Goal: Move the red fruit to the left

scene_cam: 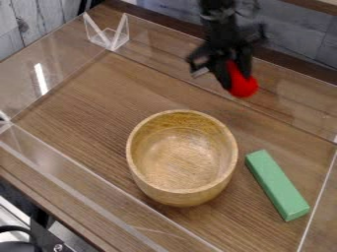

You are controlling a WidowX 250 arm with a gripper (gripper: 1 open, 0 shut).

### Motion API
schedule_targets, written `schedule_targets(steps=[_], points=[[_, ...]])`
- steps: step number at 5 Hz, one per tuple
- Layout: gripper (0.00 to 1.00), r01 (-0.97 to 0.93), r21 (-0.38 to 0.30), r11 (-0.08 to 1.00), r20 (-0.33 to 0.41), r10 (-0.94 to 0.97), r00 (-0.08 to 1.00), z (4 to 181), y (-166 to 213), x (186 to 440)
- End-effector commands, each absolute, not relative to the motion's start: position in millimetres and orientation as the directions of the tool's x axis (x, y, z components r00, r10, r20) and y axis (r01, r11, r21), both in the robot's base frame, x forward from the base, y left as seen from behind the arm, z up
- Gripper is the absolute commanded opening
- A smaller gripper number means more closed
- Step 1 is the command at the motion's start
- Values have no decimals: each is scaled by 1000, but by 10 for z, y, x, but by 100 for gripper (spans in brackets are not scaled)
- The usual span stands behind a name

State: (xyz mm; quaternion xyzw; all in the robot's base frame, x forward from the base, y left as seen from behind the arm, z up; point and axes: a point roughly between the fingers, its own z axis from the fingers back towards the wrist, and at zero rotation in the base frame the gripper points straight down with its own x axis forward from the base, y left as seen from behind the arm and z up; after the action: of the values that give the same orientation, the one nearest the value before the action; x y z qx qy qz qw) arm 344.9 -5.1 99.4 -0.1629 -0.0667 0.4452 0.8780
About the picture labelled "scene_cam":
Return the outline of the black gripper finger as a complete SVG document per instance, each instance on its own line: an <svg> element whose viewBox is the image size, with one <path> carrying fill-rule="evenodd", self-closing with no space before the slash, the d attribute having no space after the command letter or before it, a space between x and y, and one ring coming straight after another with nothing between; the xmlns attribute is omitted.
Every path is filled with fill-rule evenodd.
<svg viewBox="0 0 337 252"><path fill-rule="evenodd" d="M252 47L250 44L242 45L236 49L236 66L242 76L248 79L252 68Z"/></svg>
<svg viewBox="0 0 337 252"><path fill-rule="evenodd" d="M226 63L222 59L218 59L212 65L212 74L224 90L231 89L231 78L227 72Z"/></svg>

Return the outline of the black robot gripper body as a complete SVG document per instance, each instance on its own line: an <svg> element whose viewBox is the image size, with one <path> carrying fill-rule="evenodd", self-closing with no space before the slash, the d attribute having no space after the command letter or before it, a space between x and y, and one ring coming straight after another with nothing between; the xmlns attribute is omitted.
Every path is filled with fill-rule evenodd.
<svg viewBox="0 0 337 252"><path fill-rule="evenodd" d="M185 57L194 77L206 71L212 72L218 59L232 60L236 64L236 49L246 44L254 48L256 43L266 40L266 25L252 23L239 26L234 15L218 19L202 17L202 24L206 32L204 42Z"/></svg>

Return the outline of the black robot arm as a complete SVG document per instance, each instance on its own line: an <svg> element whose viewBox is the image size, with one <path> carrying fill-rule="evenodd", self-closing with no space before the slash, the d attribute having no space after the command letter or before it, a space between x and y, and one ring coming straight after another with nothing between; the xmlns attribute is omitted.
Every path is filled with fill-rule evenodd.
<svg viewBox="0 0 337 252"><path fill-rule="evenodd" d="M199 0L204 42L185 57L194 78L211 72L222 88L235 97L258 91L252 77L254 44L266 39L264 24L236 24L235 0Z"/></svg>

